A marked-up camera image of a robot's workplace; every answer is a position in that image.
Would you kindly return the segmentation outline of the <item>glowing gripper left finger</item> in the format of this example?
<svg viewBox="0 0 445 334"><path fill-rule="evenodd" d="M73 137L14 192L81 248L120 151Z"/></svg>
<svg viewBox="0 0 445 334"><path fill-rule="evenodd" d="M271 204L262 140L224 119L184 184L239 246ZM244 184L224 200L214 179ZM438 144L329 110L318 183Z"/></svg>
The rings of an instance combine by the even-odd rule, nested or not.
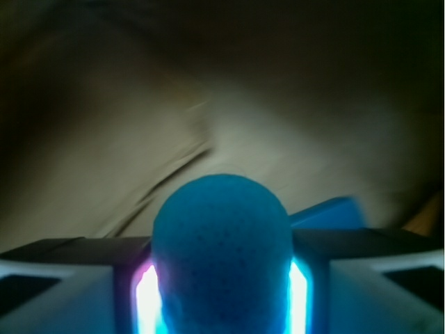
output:
<svg viewBox="0 0 445 334"><path fill-rule="evenodd" d="M43 239L1 254L2 333L162 333L149 237Z"/></svg>

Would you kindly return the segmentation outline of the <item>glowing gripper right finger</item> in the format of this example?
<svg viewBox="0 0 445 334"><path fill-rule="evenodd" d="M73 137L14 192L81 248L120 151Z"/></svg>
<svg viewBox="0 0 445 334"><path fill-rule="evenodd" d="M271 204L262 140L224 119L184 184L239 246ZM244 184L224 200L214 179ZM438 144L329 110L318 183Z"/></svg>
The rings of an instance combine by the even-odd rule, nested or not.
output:
<svg viewBox="0 0 445 334"><path fill-rule="evenodd" d="M288 333L443 333L444 249L405 230L293 231Z"/></svg>

